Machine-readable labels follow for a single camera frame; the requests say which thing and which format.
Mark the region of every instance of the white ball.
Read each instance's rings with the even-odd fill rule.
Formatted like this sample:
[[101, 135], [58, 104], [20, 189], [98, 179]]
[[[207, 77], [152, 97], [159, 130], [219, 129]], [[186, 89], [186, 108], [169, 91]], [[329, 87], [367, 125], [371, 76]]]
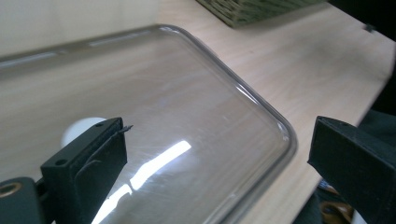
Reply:
[[61, 142], [61, 147], [67, 146], [70, 142], [75, 140], [77, 137], [79, 137], [82, 133], [87, 131], [91, 126], [102, 122], [106, 119], [102, 118], [86, 118], [86, 119], [80, 119], [76, 122], [74, 122], [72, 125], [70, 125], [66, 131], [64, 132], [64, 135], [62, 137], [62, 142]]

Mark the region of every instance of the clear plastic tray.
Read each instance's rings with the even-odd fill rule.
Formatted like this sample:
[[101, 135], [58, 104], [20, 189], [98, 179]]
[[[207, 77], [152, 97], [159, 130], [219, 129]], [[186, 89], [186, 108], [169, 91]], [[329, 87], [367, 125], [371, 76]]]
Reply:
[[235, 222], [296, 149], [287, 121], [175, 26], [3, 58], [0, 73], [2, 180], [38, 179], [76, 120], [134, 125], [102, 223]]

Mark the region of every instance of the wicker basket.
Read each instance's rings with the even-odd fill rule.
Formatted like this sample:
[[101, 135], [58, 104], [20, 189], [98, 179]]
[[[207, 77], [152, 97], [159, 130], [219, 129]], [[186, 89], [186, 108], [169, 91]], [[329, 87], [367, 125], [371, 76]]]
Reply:
[[325, 0], [197, 0], [231, 27], [306, 7]]

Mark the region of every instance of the screw hole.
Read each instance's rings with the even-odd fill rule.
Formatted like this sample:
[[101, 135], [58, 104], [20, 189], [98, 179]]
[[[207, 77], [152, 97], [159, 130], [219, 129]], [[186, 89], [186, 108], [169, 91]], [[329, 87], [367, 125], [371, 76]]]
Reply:
[[65, 163], [67, 163], [67, 160], [59, 160], [55, 162], [55, 165], [63, 165]]
[[11, 183], [0, 187], [0, 198], [7, 197], [17, 192], [18, 190], [20, 190], [21, 187], [21, 183]]

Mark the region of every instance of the black plastic bracket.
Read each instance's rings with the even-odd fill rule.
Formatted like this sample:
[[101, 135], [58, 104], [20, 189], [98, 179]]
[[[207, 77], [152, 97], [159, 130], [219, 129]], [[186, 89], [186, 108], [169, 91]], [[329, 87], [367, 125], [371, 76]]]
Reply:
[[396, 149], [336, 119], [318, 117], [308, 163], [368, 223], [396, 223]]
[[93, 125], [28, 177], [0, 183], [0, 223], [91, 223], [127, 162], [122, 119]]

